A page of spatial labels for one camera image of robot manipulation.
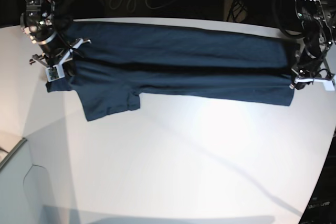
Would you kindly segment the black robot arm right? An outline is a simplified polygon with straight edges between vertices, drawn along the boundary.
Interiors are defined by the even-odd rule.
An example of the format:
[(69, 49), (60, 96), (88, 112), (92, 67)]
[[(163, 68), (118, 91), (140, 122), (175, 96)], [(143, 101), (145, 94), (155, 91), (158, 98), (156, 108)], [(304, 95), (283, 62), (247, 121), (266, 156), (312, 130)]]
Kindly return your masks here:
[(64, 59), (72, 61), (71, 42), (65, 38), (65, 32), (72, 23), (68, 15), (56, 10), (54, 0), (25, 0), (26, 10), (21, 14), (20, 26), (33, 44), (42, 50), (41, 55), (33, 55), (29, 60), (45, 67), (52, 67)]

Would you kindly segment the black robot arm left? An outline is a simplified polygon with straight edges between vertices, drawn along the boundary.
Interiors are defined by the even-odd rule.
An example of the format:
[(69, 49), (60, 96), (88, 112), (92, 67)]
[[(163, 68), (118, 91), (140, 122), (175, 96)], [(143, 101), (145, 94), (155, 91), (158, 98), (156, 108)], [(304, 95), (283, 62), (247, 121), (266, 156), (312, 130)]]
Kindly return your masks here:
[(320, 82), (334, 87), (335, 74), (327, 63), (327, 53), (335, 44), (335, 0), (293, 0), (295, 14), (300, 20), (303, 31), (291, 34), (285, 30), (272, 4), (272, 13), (280, 31), (293, 40), (302, 39), (304, 47), (296, 54), (292, 66), (292, 86), (302, 89), (304, 86)]

